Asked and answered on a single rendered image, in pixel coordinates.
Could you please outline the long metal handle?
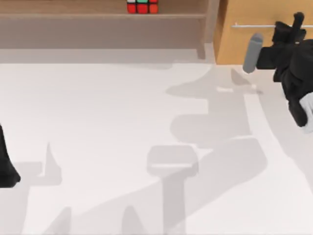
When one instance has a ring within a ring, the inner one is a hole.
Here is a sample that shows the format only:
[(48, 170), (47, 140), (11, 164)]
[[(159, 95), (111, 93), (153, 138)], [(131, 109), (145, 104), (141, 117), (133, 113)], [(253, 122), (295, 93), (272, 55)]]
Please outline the long metal handle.
[[(232, 24), (231, 28), (274, 28), (276, 24)], [(312, 28), (313, 24), (303, 24), (302, 28)]]

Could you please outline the pale grey rounded box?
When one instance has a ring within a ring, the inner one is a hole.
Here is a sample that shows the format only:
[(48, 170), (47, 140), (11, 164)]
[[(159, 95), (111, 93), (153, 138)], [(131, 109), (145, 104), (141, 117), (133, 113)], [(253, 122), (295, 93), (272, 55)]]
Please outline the pale grey rounded box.
[(263, 41), (263, 35), (260, 33), (255, 33), (250, 38), (243, 63), (243, 71), (245, 73), (250, 74), (255, 71), (263, 47)]

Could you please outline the wooden cupboard door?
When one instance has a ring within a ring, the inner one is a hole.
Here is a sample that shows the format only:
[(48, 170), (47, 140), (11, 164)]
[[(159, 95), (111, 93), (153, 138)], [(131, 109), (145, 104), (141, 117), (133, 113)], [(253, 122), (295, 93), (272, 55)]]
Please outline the wooden cupboard door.
[[(241, 65), (251, 36), (261, 33), (264, 45), (272, 44), (274, 28), (231, 28), (232, 24), (292, 25), (293, 15), (303, 12), (303, 24), (313, 24), (313, 0), (220, 0), (213, 37), (215, 61), (218, 65)], [(307, 39), (313, 29), (306, 28)]]

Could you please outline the multicoloured puzzle cube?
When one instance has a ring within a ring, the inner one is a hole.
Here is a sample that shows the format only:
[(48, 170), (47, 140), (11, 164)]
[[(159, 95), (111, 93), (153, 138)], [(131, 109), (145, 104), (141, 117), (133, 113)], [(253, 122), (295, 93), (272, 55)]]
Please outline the multicoloured puzzle cube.
[(130, 14), (157, 14), (159, 0), (126, 0)]

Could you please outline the wooden open shelf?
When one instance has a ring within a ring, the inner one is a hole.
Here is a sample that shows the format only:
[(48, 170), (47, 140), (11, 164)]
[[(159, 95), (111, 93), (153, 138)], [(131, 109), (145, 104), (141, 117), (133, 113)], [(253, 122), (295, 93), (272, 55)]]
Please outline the wooden open shelf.
[(211, 42), (220, 0), (159, 0), (130, 14), (126, 0), (0, 0), (0, 48), (194, 49)]

